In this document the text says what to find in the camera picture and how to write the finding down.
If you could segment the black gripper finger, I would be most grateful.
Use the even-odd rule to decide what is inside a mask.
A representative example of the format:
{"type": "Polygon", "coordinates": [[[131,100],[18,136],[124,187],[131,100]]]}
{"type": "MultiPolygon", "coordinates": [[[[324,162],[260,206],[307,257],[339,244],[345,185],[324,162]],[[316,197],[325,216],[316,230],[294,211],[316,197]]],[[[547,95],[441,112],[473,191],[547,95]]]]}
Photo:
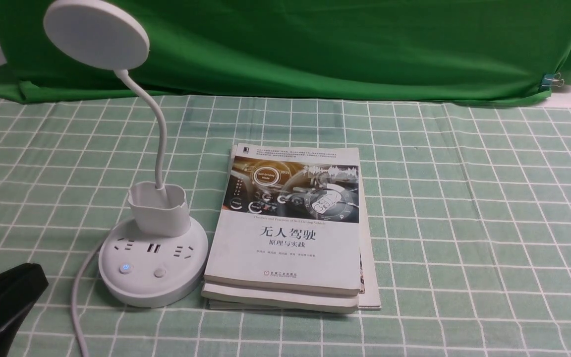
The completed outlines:
{"type": "Polygon", "coordinates": [[[23,263],[0,273],[0,357],[6,357],[30,310],[49,283],[40,264],[23,263]]]}

